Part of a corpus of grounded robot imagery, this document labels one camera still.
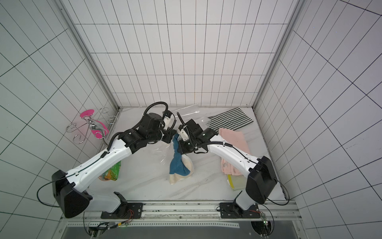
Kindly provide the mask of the clear plastic vacuum bag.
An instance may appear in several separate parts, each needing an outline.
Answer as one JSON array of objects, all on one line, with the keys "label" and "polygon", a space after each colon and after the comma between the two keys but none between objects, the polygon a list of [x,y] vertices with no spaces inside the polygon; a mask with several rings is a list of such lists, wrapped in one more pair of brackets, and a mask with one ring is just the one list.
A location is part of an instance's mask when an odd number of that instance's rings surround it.
[{"label": "clear plastic vacuum bag", "polygon": [[180,134],[175,130],[177,120],[181,122],[179,131],[183,130],[186,134],[182,136],[183,142],[180,143],[180,149],[176,150],[180,154],[199,153],[199,148],[207,150],[206,143],[217,135],[217,132],[210,128],[203,130],[192,119],[184,122],[179,113],[175,117],[167,103],[155,102],[145,109],[141,120],[133,128],[115,133],[108,148],[111,148],[115,139],[123,141],[131,153],[159,141],[170,143],[176,134]]}]

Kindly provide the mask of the blue and beige towel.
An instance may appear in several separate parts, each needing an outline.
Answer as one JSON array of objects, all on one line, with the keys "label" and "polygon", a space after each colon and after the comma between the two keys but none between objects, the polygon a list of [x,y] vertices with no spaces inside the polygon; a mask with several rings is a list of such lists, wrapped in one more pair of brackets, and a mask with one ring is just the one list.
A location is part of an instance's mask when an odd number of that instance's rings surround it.
[{"label": "blue and beige towel", "polygon": [[194,174],[194,165],[192,160],[186,155],[178,152],[180,142],[179,134],[175,134],[172,140],[174,154],[169,168],[169,182],[171,185],[178,181],[190,178]]}]

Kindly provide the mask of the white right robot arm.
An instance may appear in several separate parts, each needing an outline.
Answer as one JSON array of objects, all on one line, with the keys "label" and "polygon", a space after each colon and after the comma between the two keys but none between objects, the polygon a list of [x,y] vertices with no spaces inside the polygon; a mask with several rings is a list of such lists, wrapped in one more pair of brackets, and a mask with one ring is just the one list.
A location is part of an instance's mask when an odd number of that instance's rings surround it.
[{"label": "white right robot arm", "polygon": [[247,154],[226,141],[216,131],[205,130],[194,120],[184,122],[179,126],[181,142],[180,154],[198,153],[202,148],[222,157],[236,168],[246,179],[245,191],[233,201],[233,207],[239,211],[249,210],[257,204],[264,204],[276,187],[278,180],[272,162],[266,156],[261,158]]}]

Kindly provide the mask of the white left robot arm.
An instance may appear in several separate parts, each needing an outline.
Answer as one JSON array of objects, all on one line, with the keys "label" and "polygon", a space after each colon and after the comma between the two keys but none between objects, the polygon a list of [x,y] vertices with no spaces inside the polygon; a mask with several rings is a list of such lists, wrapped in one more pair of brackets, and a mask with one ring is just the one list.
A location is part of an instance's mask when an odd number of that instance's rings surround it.
[{"label": "white left robot arm", "polygon": [[53,196],[65,218],[73,218],[83,212],[122,214],[127,210],[120,193],[96,195],[88,191],[88,187],[112,166],[148,144],[170,143],[176,134],[175,123],[175,116],[169,110],[165,110],[162,116],[144,113],[135,127],[115,133],[107,148],[96,156],[68,172],[55,172],[52,175]]}]

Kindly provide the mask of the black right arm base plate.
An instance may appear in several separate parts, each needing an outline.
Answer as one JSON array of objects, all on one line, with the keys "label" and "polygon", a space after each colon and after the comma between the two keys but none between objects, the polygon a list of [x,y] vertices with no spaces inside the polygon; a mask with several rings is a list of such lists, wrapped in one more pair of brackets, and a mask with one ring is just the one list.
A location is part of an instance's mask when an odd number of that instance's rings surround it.
[{"label": "black right arm base plate", "polygon": [[243,210],[236,203],[220,203],[216,208],[222,219],[259,219],[260,210],[257,205],[252,205],[248,210]]}]

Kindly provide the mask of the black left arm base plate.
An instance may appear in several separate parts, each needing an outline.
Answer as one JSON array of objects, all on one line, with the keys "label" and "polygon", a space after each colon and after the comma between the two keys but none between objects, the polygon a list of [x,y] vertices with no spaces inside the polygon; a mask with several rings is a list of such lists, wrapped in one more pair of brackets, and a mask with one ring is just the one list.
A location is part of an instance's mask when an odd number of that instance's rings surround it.
[{"label": "black left arm base plate", "polygon": [[101,219],[140,219],[143,211],[143,203],[129,203],[119,192],[114,192],[119,198],[119,206],[111,213],[103,211]]}]

